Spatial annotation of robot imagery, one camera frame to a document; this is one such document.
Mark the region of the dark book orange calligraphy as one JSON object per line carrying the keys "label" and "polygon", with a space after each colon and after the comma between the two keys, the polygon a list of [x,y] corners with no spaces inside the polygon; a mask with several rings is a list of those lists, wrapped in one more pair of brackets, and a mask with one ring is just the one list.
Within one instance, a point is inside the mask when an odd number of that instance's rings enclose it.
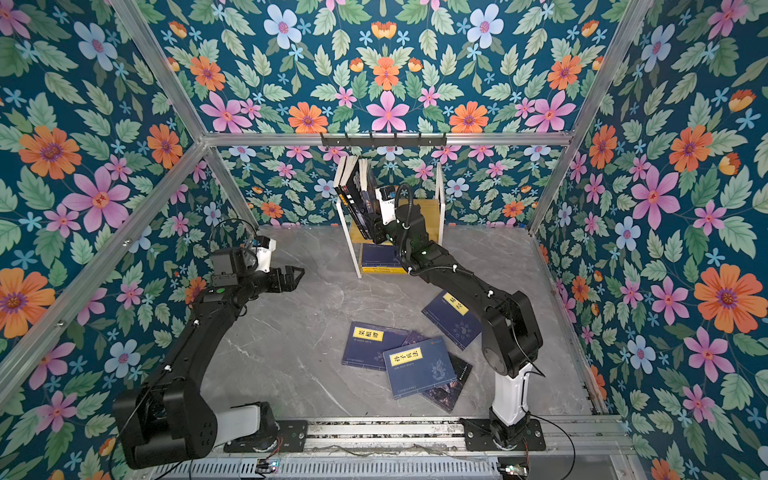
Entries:
{"label": "dark book orange calligraphy", "polygon": [[371,161],[361,157],[358,161],[360,190],[366,207],[366,225],[369,237],[376,242],[384,238],[381,220],[381,208],[376,195],[377,183],[373,175]]}

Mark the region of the black wolf cover book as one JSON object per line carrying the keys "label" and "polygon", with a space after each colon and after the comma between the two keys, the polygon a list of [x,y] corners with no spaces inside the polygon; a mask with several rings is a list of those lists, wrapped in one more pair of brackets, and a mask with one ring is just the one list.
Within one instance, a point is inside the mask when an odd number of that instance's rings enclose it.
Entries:
{"label": "black wolf cover book", "polygon": [[370,240],[366,225],[367,211],[360,190],[358,161],[357,157],[350,156],[346,165],[342,185],[339,189],[336,189],[336,191],[342,205],[347,209],[347,212],[355,221],[361,236],[366,240]]}

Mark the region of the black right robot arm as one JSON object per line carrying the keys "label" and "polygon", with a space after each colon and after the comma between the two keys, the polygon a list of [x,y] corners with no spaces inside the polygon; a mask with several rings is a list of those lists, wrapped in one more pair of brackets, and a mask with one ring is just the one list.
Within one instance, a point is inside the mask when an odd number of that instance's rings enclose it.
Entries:
{"label": "black right robot arm", "polygon": [[479,320],[483,356],[495,371],[490,436],[500,448],[511,449],[522,440],[531,418],[528,380],[543,346],[530,299],[521,291],[494,287],[460,265],[430,239],[419,206],[382,200],[380,210],[370,220],[375,239],[395,247],[407,274],[451,294]]}

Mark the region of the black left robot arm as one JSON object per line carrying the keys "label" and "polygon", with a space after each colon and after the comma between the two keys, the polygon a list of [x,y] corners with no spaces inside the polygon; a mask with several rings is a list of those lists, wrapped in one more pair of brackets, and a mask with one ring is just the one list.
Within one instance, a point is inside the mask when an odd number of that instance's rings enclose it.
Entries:
{"label": "black left robot arm", "polygon": [[195,295],[191,317],[158,368],[113,403],[118,441],[132,470],[202,459],[244,441],[261,451],[280,444],[271,406],[254,402],[216,411],[201,394],[208,366],[226,333],[263,294],[292,292],[305,271],[273,268],[271,250],[231,247],[211,255],[213,272]]}

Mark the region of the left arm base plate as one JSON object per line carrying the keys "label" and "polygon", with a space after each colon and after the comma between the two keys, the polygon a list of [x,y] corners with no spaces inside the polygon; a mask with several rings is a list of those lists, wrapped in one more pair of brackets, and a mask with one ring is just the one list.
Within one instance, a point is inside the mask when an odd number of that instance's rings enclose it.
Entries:
{"label": "left arm base plate", "polygon": [[306,420],[278,420],[255,434],[228,442],[226,453],[299,453],[304,451],[308,439]]}

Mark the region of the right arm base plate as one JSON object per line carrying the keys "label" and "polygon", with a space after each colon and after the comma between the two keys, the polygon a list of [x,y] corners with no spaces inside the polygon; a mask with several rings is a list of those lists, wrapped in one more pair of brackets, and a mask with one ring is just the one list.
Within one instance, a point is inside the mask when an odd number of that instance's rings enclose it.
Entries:
{"label": "right arm base plate", "polygon": [[488,419],[460,418],[464,428],[464,441],[467,451],[526,451],[542,452],[546,449],[546,441],[538,420],[529,420],[518,429],[512,441],[498,441],[492,433],[491,422]]}

